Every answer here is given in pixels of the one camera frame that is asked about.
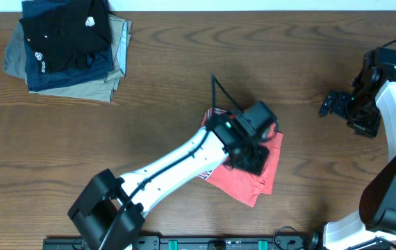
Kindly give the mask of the red t-shirt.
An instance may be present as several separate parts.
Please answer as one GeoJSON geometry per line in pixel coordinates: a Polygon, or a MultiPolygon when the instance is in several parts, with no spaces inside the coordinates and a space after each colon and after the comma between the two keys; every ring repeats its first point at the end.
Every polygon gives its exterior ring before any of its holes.
{"type": "Polygon", "coordinates": [[[214,170],[206,170],[197,176],[241,203],[254,207],[260,194],[272,194],[283,140],[283,133],[276,132],[275,127],[276,124],[272,124],[270,126],[271,131],[267,134],[271,140],[262,143],[270,153],[260,176],[225,164],[221,164],[214,170]]]}

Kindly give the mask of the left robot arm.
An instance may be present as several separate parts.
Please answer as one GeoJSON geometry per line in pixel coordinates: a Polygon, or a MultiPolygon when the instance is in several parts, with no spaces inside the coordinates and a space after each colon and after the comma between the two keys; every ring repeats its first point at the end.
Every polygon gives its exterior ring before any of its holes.
{"type": "Polygon", "coordinates": [[[166,196],[223,163],[259,175],[275,114],[257,101],[244,111],[214,110],[186,143],[155,162],[114,176],[109,169],[91,178],[68,217],[90,249],[125,249],[136,241],[148,213],[166,196]]]}

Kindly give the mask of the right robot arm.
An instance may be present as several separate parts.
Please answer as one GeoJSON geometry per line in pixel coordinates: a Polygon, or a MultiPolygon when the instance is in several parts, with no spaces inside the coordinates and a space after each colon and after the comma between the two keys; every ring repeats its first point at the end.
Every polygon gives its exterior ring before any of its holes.
{"type": "Polygon", "coordinates": [[[358,210],[328,222],[314,249],[396,249],[396,50],[377,47],[363,57],[353,92],[332,90],[319,115],[336,115],[357,135],[375,138],[384,126],[388,163],[364,189],[358,210]]]}

